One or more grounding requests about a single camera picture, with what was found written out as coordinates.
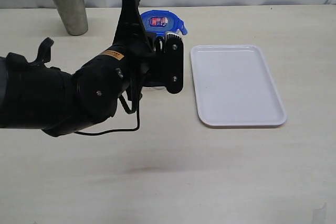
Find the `screw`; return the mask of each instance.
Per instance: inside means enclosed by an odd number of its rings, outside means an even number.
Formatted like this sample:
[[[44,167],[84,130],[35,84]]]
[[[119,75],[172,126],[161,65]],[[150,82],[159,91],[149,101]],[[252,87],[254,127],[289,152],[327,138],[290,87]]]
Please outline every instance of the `screw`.
[[[120,68],[116,68],[115,70],[117,71],[117,74],[119,75],[119,77],[120,77],[121,79],[124,78],[124,75],[122,74]]]

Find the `white tray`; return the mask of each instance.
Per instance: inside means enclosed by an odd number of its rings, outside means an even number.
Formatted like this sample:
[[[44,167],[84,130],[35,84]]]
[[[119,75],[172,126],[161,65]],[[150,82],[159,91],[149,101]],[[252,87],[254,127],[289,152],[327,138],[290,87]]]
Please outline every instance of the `white tray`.
[[[198,116],[209,126],[280,126],[287,115],[260,49],[196,46],[191,62]]]

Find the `table surface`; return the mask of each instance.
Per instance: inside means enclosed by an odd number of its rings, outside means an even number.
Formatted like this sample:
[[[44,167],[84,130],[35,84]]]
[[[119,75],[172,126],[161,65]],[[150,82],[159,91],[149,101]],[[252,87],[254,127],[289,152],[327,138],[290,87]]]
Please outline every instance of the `table surface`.
[[[0,130],[0,223],[336,222],[336,6],[169,8],[186,24],[181,93],[145,89],[141,128],[100,137]],[[0,10],[0,55],[36,56],[74,72],[109,47],[120,9],[88,9],[68,36],[54,9]],[[197,116],[190,50],[262,49],[288,113],[277,129],[209,129]],[[98,131],[134,126],[121,107]]]

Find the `stainless steel cup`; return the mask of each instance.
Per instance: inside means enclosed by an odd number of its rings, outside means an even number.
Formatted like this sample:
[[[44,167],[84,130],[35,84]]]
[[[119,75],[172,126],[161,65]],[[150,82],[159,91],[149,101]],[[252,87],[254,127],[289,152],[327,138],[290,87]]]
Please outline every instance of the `stainless steel cup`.
[[[76,36],[88,31],[84,0],[53,1],[68,34]]]

